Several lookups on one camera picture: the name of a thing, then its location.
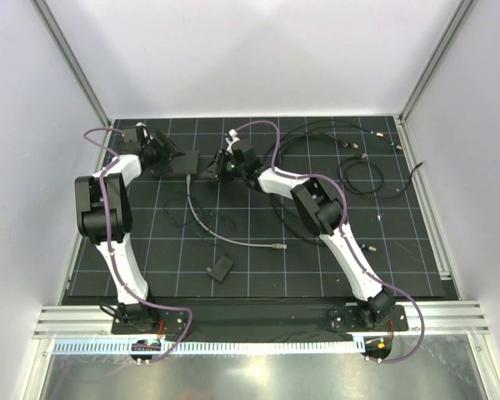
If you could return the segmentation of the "black network switch box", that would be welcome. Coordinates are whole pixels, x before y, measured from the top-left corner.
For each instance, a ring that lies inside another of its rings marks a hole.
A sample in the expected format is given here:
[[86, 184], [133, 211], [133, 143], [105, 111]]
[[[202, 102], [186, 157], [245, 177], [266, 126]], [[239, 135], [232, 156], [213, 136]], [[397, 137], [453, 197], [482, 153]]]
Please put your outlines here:
[[162, 166], [161, 178], [185, 178], [198, 172], [199, 151], [188, 151]]

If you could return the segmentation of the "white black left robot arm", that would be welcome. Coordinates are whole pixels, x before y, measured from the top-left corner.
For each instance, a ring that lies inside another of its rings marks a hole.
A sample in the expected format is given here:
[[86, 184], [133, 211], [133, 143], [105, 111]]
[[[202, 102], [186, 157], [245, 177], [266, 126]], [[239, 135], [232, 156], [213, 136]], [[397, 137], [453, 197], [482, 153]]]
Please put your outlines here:
[[113, 320], [152, 333], [160, 322], [160, 307], [139, 271], [131, 243], [133, 213], [128, 186], [145, 169], [169, 161], [169, 141], [149, 132], [143, 122], [134, 127], [95, 127], [83, 138], [112, 155], [98, 172], [74, 182], [77, 229], [102, 255], [117, 289]]

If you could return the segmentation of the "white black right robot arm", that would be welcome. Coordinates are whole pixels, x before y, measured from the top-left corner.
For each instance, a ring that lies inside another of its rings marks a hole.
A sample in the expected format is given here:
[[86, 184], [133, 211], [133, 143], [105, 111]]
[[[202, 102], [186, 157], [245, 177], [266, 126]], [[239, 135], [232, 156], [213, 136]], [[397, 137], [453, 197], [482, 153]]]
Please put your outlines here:
[[345, 273], [360, 324], [369, 330], [392, 326], [392, 285], [373, 271], [356, 243], [345, 194], [330, 177], [284, 171], [274, 161], [267, 167], [245, 140], [217, 150], [200, 177], [220, 183], [240, 178], [252, 190], [293, 201], [302, 225], [327, 246]]

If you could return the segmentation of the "thick black cable lifted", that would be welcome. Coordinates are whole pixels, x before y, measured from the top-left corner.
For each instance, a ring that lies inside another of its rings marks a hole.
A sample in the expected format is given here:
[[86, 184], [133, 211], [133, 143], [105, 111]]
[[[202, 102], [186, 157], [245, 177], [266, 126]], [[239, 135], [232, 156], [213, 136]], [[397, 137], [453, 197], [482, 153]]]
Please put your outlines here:
[[375, 128], [365, 128], [360, 122], [348, 118], [331, 117], [285, 117], [280, 119], [282, 138], [286, 133], [319, 131], [335, 133], [347, 142], [359, 145], [358, 150], [341, 150], [338, 155], [357, 155], [368, 153], [369, 149], [391, 148], [387, 143], [370, 134], [379, 132]]

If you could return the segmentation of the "black ethernet cable pulled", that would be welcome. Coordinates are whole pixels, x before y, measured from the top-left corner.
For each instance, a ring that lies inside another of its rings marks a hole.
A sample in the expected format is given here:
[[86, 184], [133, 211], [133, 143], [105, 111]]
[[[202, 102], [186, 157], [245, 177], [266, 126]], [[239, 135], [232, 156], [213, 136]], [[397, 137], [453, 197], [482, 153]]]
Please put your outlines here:
[[341, 150], [358, 150], [355, 142], [347, 142], [330, 132], [289, 132], [280, 141], [278, 156], [337, 156]]

